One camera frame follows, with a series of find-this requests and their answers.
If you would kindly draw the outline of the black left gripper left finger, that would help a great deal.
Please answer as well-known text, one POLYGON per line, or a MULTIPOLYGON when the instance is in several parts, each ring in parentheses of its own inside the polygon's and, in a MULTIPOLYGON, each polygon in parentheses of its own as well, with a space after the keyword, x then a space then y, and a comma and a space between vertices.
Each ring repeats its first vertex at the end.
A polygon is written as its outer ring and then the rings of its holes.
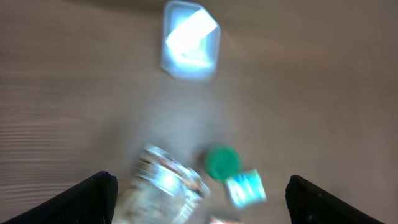
POLYGON ((101 171, 4 224, 111 224, 118 180, 101 171))

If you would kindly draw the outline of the teal tissue pack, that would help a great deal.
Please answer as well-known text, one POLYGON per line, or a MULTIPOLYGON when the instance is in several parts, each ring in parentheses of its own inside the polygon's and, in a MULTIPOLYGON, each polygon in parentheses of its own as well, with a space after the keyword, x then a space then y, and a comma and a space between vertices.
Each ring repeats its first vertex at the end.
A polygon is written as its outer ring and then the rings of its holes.
POLYGON ((240 172, 228 178, 225 184, 232 206, 237 209, 267 201, 261 176, 256 169, 240 172))

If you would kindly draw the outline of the brown white snack bag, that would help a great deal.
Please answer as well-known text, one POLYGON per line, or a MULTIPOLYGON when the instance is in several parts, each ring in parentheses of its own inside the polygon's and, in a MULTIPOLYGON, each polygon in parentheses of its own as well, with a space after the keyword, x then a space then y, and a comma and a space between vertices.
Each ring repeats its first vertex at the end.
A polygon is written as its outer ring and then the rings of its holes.
POLYGON ((208 186, 193 169, 148 144, 129 188, 117 199, 112 222, 184 224, 209 195, 208 186))

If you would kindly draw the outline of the orange tissue pack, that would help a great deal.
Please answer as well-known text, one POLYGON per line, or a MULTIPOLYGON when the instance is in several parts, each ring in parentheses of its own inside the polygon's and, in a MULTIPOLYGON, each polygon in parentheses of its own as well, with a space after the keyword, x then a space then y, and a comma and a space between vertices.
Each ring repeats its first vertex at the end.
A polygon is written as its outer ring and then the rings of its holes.
POLYGON ((211 216, 210 220, 209 220, 209 224, 244 224, 244 223, 241 221, 211 216))

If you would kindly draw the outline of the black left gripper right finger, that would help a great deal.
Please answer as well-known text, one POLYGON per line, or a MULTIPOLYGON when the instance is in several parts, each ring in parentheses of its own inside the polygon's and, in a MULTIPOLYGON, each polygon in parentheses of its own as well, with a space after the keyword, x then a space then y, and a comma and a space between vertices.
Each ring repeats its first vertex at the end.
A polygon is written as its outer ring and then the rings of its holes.
POLYGON ((382 224, 299 175, 290 177, 285 199, 292 224, 382 224))

